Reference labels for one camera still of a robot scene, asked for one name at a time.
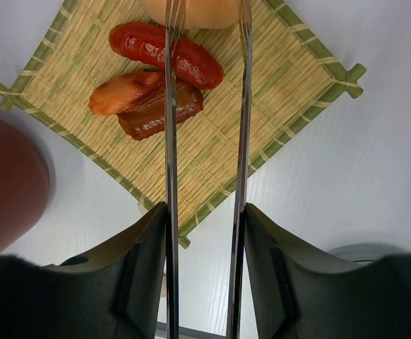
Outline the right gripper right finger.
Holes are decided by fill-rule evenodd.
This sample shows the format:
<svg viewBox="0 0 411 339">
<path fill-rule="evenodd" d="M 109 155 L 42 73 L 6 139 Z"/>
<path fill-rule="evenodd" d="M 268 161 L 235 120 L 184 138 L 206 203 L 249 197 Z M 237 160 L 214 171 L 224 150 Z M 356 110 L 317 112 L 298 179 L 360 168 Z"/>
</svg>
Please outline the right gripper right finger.
<svg viewBox="0 0 411 339">
<path fill-rule="evenodd" d="M 366 266 L 326 253 L 245 208 L 260 338 L 411 338 L 411 254 Z"/>
</svg>

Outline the metal tongs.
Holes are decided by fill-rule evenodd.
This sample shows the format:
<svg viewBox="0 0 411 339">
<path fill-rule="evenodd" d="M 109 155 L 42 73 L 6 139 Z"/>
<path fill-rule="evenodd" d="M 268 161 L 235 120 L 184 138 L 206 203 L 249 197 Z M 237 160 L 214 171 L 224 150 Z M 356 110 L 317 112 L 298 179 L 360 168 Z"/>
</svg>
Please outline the metal tongs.
<svg viewBox="0 0 411 339">
<path fill-rule="evenodd" d="M 165 163 L 166 200 L 169 220 L 166 224 L 167 259 L 167 336 L 179 337 L 179 264 L 178 264 L 178 182 L 177 182 L 177 75 L 175 72 L 178 41 L 186 20 L 185 1 L 168 1 L 165 10 Z M 239 31 L 244 62 L 242 108 L 239 125 L 234 222 L 227 306 L 227 338 L 238 338 L 242 300 L 244 258 L 244 208 L 249 166 L 251 121 L 251 78 L 253 30 L 250 1 L 239 2 Z"/>
</svg>

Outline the red sausage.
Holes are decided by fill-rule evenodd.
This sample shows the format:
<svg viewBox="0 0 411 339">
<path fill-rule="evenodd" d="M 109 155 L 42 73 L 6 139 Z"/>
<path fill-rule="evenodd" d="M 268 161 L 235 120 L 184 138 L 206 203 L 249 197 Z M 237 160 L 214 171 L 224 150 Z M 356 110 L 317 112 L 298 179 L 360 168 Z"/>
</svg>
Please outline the red sausage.
<svg viewBox="0 0 411 339">
<path fill-rule="evenodd" d="M 132 21 L 111 29 L 109 45 L 133 61 L 165 69 L 165 33 L 159 25 Z M 183 37 L 177 42 L 176 75 L 200 90 L 218 87 L 224 78 L 221 64 L 204 47 Z"/>
</svg>

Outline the orange shrimp piece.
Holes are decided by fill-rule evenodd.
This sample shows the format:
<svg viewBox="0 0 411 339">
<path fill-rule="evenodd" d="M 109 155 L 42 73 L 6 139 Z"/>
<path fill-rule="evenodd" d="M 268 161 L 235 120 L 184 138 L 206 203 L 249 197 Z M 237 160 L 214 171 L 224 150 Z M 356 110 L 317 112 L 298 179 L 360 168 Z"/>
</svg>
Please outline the orange shrimp piece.
<svg viewBox="0 0 411 339">
<path fill-rule="evenodd" d="M 113 78 L 93 90 L 88 108 L 93 114 L 110 116 L 139 107 L 162 90 L 165 76 L 159 71 L 137 71 Z"/>
</svg>

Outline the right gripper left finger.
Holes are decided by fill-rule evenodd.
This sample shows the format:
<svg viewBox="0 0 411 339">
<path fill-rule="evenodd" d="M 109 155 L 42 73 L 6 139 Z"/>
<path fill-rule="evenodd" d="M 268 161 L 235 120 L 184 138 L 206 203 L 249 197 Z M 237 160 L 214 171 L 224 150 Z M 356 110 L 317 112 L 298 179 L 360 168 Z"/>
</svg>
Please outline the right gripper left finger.
<svg viewBox="0 0 411 339">
<path fill-rule="evenodd" d="M 153 338 L 167 206 L 61 265 L 0 256 L 0 338 Z"/>
</svg>

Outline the brown meat slice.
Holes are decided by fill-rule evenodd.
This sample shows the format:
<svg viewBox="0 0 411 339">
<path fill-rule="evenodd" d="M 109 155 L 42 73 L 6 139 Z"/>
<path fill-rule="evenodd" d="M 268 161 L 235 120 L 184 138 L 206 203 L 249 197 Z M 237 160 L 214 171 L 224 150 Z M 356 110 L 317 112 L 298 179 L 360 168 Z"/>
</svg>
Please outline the brown meat slice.
<svg viewBox="0 0 411 339">
<path fill-rule="evenodd" d="M 177 123 L 203 110 L 203 96 L 198 88 L 177 79 Z M 132 139 L 142 141 L 165 130 L 165 84 L 145 102 L 117 115 L 121 128 Z"/>
</svg>

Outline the salmon slice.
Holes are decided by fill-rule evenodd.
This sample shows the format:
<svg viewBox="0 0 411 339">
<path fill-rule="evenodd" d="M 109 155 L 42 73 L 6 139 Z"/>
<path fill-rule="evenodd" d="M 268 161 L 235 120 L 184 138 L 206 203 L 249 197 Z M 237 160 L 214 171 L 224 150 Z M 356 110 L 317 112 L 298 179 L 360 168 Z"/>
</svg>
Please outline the salmon slice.
<svg viewBox="0 0 411 339">
<path fill-rule="evenodd" d="M 165 0 L 141 0 L 141 7 L 156 23 L 165 24 Z M 184 28 L 220 30 L 239 21 L 239 2 L 235 0 L 186 0 Z"/>
</svg>

